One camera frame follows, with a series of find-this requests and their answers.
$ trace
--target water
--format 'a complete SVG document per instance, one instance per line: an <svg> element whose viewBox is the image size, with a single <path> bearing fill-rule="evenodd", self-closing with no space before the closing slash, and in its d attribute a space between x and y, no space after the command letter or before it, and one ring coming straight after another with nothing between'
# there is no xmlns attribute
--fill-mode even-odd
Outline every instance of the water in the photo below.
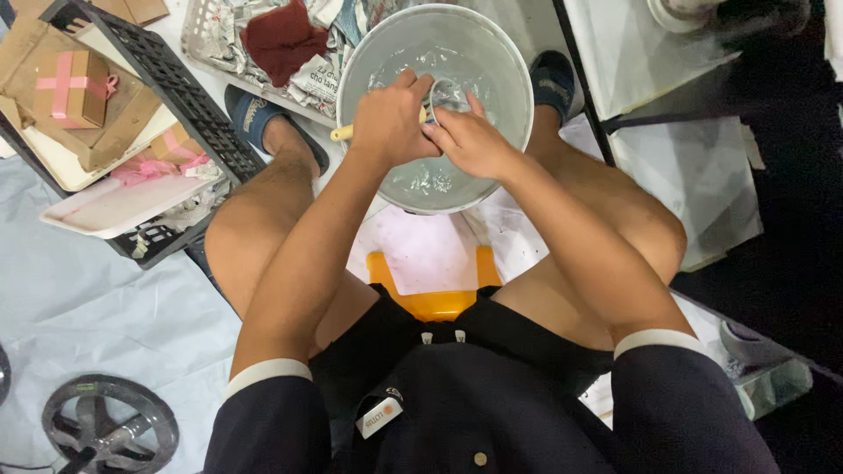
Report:
<svg viewBox="0 0 843 474"><path fill-rule="evenodd" d="M430 73L435 79L450 78L463 91L470 90L483 104L486 119L493 126L497 125L497 95L485 71L468 57L432 42L399 50L387 58L383 66L369 77L368 88L392 84L398 74L408 67L416 71L418 76ZM412 199L444 195L468 185L474 179L454 166L447 155L443 155L418 159L393 168L384 184L401 189Z"/></svg>

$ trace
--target white bucket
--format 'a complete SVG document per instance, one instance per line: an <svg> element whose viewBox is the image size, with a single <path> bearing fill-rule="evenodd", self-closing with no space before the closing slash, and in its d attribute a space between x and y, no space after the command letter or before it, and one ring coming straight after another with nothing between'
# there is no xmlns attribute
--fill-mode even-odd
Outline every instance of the white bucket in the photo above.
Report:
<svg viewBox="0 0 843 474"><path fill-rule="evenodd" d="M492 124L515 147L527 148L533 127L529 70L506 33L464 7L419 5L378 24L360 42L340 80L336 124L350 125L357 102L372 87L389 85L404 67L420 76L455 80L479 93ZM447 157L421 159L392 169L379 195L419 214L455 213L497 188L458 170Z"/></svg>

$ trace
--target leg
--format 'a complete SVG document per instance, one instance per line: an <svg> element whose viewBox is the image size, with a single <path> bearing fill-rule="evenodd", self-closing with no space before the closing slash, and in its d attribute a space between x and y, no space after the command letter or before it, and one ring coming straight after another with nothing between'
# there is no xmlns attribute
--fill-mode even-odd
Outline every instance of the leg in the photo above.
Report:
<svg viewBox="0 0 843 474"><path fill-rule="evenodd" d="M275 159L220 207L205 241L208 264L240 319L270 259L313 202L312 180L319 173L307 143L282 117L267 123L263 144ZM346 271L319 324L313 353L350 328L378 297Z"/></svg>
<svg viewBox="0 0 843 474"><path fill-rule="evenodd" d="M527 153L638 250L668 283L685 253L679 220L620 170L601 164L559 137L559 113L535 109ZM605 325L587 307L548 256L492 298L556 335L592 349L611 350Z"/></svg>

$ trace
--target white shirt cuff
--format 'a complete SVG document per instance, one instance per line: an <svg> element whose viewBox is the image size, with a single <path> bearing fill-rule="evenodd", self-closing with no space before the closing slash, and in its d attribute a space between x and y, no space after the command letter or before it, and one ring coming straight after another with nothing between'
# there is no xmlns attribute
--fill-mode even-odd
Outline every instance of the white shirt cuff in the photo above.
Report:
<svg viewBox="0 0 843 474"><path fill-rule="evenodd" d="M615 360L622 353L641 346L674 346L684 347L700 354L706 355L703 351L702 342L696 337L684 332L672 329L645 329L644 331L633 332L615 347Z"/></svg>
<svg viewBox="0 0 843 474"><path fill-rule="evenodd" d="M295 375L313 381L307 365L302 364L294 358L274 358L250 365L242 372L235 375L223 392L223 401L228 400L235 393L261 380L280 377L282 375Z"/></svg>

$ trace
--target hand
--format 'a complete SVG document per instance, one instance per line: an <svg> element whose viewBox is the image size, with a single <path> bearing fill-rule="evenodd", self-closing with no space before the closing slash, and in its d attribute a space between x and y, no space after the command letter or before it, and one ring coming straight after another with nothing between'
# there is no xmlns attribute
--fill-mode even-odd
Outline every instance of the hand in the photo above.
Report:
<svg viewBox="0 0 843 474"><path fill-rule="evenodd" d="M483 105L465 93L471 112L458 113L436 108L439 126L426 123L421 130L464 172L477 178L500 180L523 154L509 144L486 120Z"/></svg>
<svg viewBox="0 0 843 474"><path fill-rule="evenodd" d="M432 85L433 76L425 74L416 79L416 73L407 68L389 87L363 96L354 117L351 149L362 156L382 160L389 168L442 155L424 137L419 124L422 99Z"/></svg>

